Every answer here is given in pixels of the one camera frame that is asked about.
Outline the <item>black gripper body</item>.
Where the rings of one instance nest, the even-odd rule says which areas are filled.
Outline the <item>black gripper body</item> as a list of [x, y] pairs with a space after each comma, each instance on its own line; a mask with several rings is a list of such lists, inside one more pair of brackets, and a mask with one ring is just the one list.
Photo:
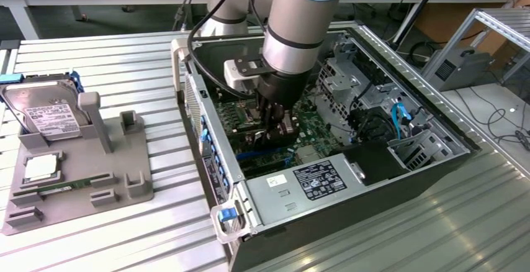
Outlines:
[[310, 75], [309, 71], [294, 75], [280, 71], [261, 75], [257, 88], [260, 107], [280, 105], [292, 110], [302, 97]]

